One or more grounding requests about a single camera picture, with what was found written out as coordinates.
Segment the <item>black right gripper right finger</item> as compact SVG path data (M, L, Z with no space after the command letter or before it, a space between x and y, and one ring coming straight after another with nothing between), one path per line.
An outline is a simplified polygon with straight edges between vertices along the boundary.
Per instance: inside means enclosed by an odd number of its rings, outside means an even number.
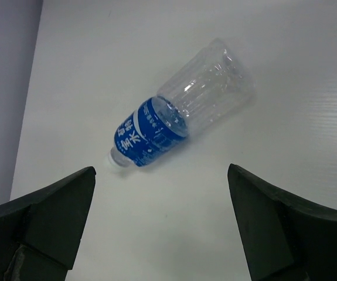
M227 178L252 280L337 280L337 210L238 165Z

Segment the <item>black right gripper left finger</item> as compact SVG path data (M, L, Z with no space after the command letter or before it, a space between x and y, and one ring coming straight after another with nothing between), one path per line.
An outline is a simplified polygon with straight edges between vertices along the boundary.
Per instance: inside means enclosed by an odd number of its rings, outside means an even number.
M0 280L65 280L73 269L96 185L83 168L0 205Z

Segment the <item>clear bottle blue label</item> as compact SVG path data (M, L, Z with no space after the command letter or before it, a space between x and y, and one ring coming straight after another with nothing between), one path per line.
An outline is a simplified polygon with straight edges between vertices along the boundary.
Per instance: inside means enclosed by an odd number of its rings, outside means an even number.
M248 106L255 83L231 46L229 38L212 40L120 123L106 168L148 166Z

